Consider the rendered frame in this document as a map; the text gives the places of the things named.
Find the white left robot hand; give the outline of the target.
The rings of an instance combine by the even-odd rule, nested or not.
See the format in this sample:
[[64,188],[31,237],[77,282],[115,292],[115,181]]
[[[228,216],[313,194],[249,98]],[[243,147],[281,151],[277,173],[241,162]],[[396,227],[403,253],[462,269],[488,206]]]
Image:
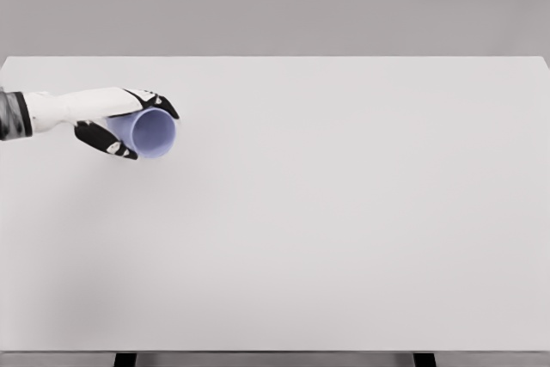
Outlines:
[[161,109],[174,120],[180,119],[167,97],[145,89],[87,89],[63,95],[63,98],[66,99],[68,118],[74,123],[74,134],[78,140],[100,152],[130,160],[137,160],[138,153],[98,124],[97,119],[117,118],[150,108]]

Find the light purple cup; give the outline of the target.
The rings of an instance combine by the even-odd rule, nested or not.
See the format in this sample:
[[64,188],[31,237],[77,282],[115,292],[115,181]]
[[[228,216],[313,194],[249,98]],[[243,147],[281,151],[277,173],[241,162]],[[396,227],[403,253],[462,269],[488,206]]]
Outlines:
[[170,114],[151,107],[123,116],[107,118],[107,129],[139,157],[166,155],[176,138],[176,124]]

